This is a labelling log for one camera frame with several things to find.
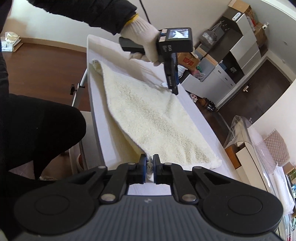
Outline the black sleeved left forearm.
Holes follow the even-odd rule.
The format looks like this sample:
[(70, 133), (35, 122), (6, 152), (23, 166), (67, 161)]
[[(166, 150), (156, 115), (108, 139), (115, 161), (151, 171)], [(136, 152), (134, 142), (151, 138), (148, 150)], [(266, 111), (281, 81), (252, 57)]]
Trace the black sleeved left forearm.
[(29, 3), (48, 13), (102, 28), (113, 35), (121, 32), (137, 10), (126, 0), (35, 0)]

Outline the white gloved left hand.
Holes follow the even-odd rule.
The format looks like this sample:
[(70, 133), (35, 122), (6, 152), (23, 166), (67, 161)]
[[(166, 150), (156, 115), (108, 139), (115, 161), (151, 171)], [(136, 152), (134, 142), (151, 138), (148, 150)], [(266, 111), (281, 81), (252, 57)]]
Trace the white gloved left hand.
[(157, 52), (156, 42), (159, 31), (146, 20), (135, 14), (123, 27), (120, 32), (121, 37), (130, 39), (136, 44), (142, 45), (145, 54), (131, 53), (130, 59), (152, 62), (154, 66), (159, 66), (159, 55)]

